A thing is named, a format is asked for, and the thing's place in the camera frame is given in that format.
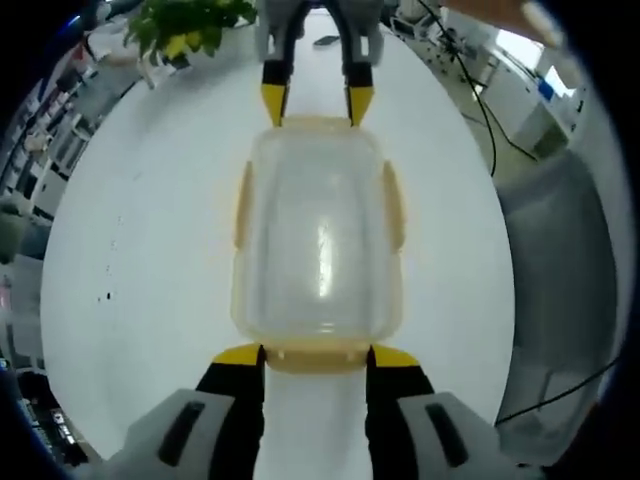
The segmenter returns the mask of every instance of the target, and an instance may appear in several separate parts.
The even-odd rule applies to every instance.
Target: plastic food container
[[[354,351],[401,319],[400,194],[371,135],[289,118],[262,134],[236,221],[232,316],[279,351]]]

